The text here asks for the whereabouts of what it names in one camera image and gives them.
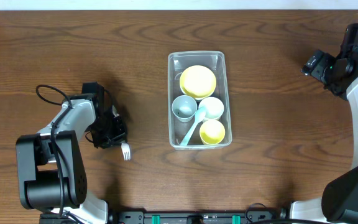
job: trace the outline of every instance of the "yellow plate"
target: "yellow plate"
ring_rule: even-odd
[[[215,74],[207,67],[194,65],[188,67],[180,76],[180,89],[196,100],[212,95],[215,88]]]
[[[220,121],[208,120],[200,127],[200,137],[203,144],[219,144],[225,135],[226,131]]]

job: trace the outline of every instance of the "white background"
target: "white background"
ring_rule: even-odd
[[[358,0],[0,0],[0,10],[358,9]]]

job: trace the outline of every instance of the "light blue spoon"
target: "light blue spoon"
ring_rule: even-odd
[[[206,110],[205,106],[203,106],[202,108],[199,108],[196,111],[196,114],[194,114],[194,124],[192,125],[190,130],[187,132],[187,134],[183,138],[183,140],[181,141],[181,143],[180,143],[181,146],[187,146],[187,144],[189,144],[190,138],[193,135],[193,132],[197,127],[197,124],[203,121],[203,119],[205,118],[206,112],[207,112],[207,110]]]

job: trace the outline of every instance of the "green tape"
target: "green tape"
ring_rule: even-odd
[[[241,217],[239,215],[233,215],[233,224],[241,224]]]
[[[160,216],[152,215],[152,224],[160,224]]]

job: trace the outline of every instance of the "white fork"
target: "white fork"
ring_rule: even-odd
[[[131,149],[128,143],[121,144],[122,154],[124,155],[124,160],[128,161],[131,159]]]

